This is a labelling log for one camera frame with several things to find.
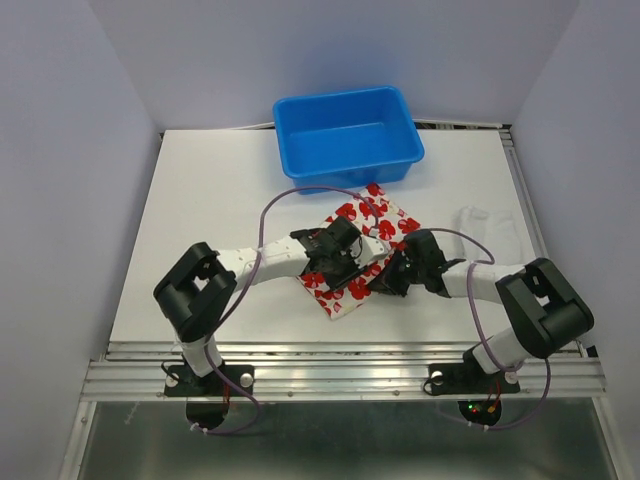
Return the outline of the red poppy floral skirt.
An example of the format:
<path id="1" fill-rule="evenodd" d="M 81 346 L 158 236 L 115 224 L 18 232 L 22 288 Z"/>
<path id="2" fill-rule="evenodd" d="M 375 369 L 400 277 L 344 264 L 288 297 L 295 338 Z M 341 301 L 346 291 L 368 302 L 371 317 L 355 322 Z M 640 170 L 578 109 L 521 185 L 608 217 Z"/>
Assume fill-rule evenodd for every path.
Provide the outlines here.
<path id="1" fill-rule="evenodd" d="M 329 226 L 338 216 L 349 220 L 363 234 L 380 240 L 389 253 L 366 268 L 362 275 L 345 287 L 331 291 L 320 273 L 298 277 L 307 293 L 318 303 L 331 320 L 338 320 L 363 305 L 374 292 L 368 284 L 382 273 L 397 249 L 404 249 L 404 237 L 421 228 L 418 221 L 395 204 L 376 183 L 369 184 L 359 194 L 368 204 L 352 198 L 330 214 L 321 224 Z"/>

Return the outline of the plain white skirt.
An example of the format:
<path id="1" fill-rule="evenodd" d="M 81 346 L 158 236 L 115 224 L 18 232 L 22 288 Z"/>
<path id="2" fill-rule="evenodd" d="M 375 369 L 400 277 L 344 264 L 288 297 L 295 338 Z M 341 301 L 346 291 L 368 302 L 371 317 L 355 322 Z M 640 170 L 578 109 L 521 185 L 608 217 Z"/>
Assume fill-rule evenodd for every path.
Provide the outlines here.
<path id="1" fill-rule="evenodd" d="M 488 212 L 467 206 L 454 215 L 453 229 L 481 243 L 498 264 L 517 264 L 522 260 L 520 239 L 509 211 Z"/>

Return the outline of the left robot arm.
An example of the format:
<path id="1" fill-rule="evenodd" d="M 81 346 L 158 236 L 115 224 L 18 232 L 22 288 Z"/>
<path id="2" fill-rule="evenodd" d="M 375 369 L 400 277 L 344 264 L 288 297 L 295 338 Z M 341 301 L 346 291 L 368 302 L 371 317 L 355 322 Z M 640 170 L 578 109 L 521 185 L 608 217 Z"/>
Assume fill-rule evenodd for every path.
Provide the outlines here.
<path id="1" fill-rule="evenodd" d="M 153 297 L 182 345 L 182 366 L 166 369 L 175 385 L 167 396 L 216 395 L 237 382 L 250 367 L 226 367 L 214 339 L 221 321 L 233 311 L 232 296 L 267 281 L 318 274 L 332 291 L 362 275 L 388 250 L 339 217 L 326 227 L 293 231 L 255 249 L 214 250 L 192 245 L 154 288 Z"/>

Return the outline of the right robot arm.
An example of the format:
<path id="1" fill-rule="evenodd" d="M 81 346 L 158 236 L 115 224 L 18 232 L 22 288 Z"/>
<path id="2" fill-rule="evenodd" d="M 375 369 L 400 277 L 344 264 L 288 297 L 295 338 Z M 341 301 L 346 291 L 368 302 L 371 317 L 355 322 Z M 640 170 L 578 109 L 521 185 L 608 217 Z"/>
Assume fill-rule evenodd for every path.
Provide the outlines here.
<path id="1" fill-rule="evenodd" d="M 493 256 L 447 259 L 435 234 L 428 229 L 407 234 L 369 289 L 406 296 L 410 286 L 422 285 L 443 298 L 465 298 L 475 322 L 480 320 L 477 301 L 491 302 L 504 309 L 509 326 L 492 336 L 480 332 L 478 344 L 458 363 L 430 364 L 426 394 L 479 394 L 495 384 L 516 392 L 507 374 L 528 359 L 549 358 L 593 328 L 590 308 L 550 259 L 524 265 L 499 265 Z"/>

